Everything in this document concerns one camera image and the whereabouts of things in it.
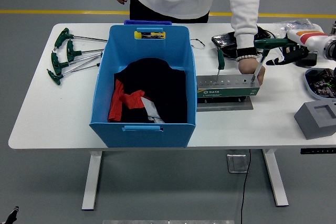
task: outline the gray metal base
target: gray metal base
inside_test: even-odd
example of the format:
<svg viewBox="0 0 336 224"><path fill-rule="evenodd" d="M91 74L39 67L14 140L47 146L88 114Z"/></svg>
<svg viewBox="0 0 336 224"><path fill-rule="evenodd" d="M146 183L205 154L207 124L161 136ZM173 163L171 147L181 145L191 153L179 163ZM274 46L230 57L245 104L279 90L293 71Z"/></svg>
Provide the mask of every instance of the gray metal base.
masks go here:
<svg viewBox="0 0 336 224"><path fill-rule="evenodd" d="M229 110L253 110L253 105L251 98L247 97L245 99L237 98L236 101L228 102L211 102L211 99L217 98L208 98L206 103L197 103L197 112L203 111L229 111Z"/></svg>
<svg viewBox="0 0 336 224"><path fill-rule="evenodd" d="M104 220L103 224L235 224L233 220Z"/></svg>

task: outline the red cloth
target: red cloth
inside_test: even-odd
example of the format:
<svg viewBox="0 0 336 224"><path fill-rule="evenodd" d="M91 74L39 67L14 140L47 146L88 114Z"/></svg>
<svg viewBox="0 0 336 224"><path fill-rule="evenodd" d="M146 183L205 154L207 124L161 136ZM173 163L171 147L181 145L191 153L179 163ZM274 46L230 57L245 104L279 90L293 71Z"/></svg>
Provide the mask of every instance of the red cloth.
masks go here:
<svg viewBox="0 0 336 224"><path fill-rule="evenodd" d="M124 94L124 85L116 79L115 90L112 96L110 113L109 113L109 122L120 122L121 120L121 111L122 111L122 102L119 100L119 97Z"/></svg>
<svg viewBox="0 0 336 224"><path fill-rule="evenodd" d="M144 97L145 92L138 90L131 94L125 94L124 85L116 79L115 90L112 96L110 113L108 122L120 122L122 113L122 104L124 103L129 109L144 108L141 97Z"/></svg>

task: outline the orange stripe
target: orange stripe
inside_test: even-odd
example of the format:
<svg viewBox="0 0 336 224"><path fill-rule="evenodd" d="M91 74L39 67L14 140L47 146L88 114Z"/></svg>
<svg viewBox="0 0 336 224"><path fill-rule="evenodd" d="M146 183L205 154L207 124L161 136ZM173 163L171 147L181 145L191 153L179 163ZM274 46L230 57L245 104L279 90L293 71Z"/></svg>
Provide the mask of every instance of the orange stripe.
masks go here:
<svg viewBox="0 0 336 224"><path fill-rule="evenodd" d="M320 31L312 31L312 30L308 30L308 31L299 31L296 34L301 36L303 34L311 34L311 33L320 33Z"/></svg>
<svg viewBox="0 0 336 224"><path fill-rule="evenodd" d="M300 38L300 40L301 40L301 42L302 42L303 44L305 44L306 41L307 41L307 39L309 39L309 38L312 37L312 36L328 36L328 35L325 34L325 33L311 33L311 34L304 34L304 35L302 35L302 37Z"/></svg>

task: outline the bin handle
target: bin handle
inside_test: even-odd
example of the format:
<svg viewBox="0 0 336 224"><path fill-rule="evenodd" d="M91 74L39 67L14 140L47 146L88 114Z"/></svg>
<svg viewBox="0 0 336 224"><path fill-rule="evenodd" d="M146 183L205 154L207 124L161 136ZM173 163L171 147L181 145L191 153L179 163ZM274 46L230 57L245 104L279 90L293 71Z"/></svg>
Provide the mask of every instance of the bin handle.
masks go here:
<svg viewBox="0 0 336 224"><path fill-rule="evenodd" d="M159 125L145 125L145 126L125 125L125 127L122 127L122 131L159 131L159 132L163 132L163 128L161 128Z"/></svg>
<svg viewBox="0 0 336 224"><path fill-rule="evenodd" d="M139 27L136 30L139 33L163 33L162 27Z"/></svg>

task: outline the black cloth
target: black cloth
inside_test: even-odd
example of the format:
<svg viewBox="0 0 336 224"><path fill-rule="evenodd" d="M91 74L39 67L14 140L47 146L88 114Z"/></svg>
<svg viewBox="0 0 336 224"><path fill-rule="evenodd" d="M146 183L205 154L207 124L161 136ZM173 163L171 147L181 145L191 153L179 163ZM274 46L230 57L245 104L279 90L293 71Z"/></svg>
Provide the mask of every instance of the black cloth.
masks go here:
<svg viewBox="0 0 336 224"><path fill-rule="evenodd" d="M186 76L183 70L172 69L158 58L144 58L130 63L114 74L124 85L125 94L145 92L165 123L187 123ZM122 107L121 122L149 123L145 108Z"/></svg>
<svg viewBox="0 0 336 224"><path fill-rule="evenodd" d="M207 23L209 19L209 12L200 18L179 19L157 13L143 5L139 0L130 0L130 19L148 21L170 21L172 23L185 24Z"/></svg>

